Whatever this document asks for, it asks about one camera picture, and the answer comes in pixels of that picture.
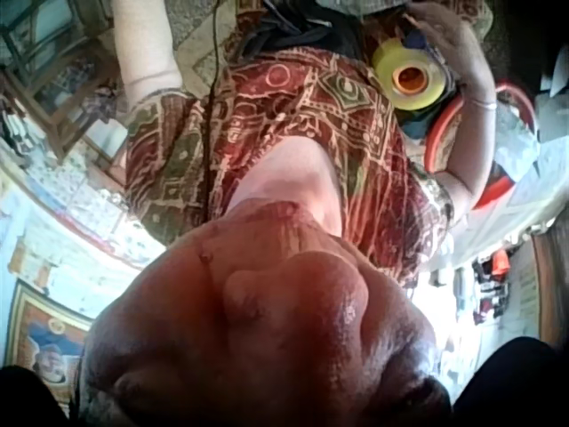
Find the framed picture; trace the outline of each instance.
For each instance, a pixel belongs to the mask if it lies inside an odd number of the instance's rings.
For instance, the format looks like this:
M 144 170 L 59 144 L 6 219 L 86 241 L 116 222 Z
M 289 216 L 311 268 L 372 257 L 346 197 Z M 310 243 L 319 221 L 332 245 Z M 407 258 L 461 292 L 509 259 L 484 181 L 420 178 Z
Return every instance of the framed picture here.
M 18 280 L 5 363 L 36 372 L 68 414 L 76 370 L 92 319 L 48 300 Z

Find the black cord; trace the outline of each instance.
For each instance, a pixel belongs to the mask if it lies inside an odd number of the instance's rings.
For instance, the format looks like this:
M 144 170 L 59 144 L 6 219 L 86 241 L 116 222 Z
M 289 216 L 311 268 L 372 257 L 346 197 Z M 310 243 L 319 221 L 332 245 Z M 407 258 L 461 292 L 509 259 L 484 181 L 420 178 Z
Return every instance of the black cord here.
M 213 51 L 215 53 L 215 75 L 213 76 L 212 86 L 208 97 L 207 107 L 205 109 L 205 129 L 204 129 L 204 185 L 205 185 L 205 201 L 204 210 L 202 212 L 202 222 L 206 223 L 210 219 L 210 196 L 212 192 L 211 183 L 211 147 L 214 146 L 215 141 L 212 143 L 212 116 L 213 116 L 213 103 L 215 101 L 215 85 L 217 84 L 218 75 L 220 73 L 220 48 L 217 43 L 217 11 L 220 8 L 221 0 L 215 1 L 212 16 L 212 32 L 213 32 Z

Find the hand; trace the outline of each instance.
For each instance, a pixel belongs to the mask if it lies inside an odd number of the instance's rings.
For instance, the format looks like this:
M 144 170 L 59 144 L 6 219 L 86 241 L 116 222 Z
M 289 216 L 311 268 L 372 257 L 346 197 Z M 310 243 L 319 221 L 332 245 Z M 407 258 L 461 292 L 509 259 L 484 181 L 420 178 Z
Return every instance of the hand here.
M 445 57 L 466 85 L 466 94 L 478 101 L 496 99 L 492 71 L 470 25 L 436 3 L 409 3 L 412 23 Z

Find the tape roll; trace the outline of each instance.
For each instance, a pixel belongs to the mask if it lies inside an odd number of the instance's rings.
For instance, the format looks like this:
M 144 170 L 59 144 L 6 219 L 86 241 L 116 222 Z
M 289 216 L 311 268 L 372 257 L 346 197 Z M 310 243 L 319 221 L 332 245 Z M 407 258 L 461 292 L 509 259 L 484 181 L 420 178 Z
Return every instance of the tape roll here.
M 375 74 L 396 109 L 424 109 L 445 90 L 441 66 L 426 52 L 403 47 L 390 38 L 373 54 Z

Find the red patterned dress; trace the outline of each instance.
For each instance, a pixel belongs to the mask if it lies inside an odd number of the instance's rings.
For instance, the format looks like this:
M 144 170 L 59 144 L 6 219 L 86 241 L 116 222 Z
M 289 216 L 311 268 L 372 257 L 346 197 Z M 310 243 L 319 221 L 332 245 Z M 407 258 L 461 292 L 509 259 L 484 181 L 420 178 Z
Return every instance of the red patterned dress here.
M 202 221 L 204 105 L 175 89 L 132 112 L 127 199 L 167 245 Z M 305 136 L 322 145 L 337 173 L 343 238 L 396 280 L 411 278 L 449 227 L 448 195 L 407 159 L 393 107 L 362 62 L 292 48 L 228 66 L 211 126 L 212 219 L 264 154 L 285 137 Z

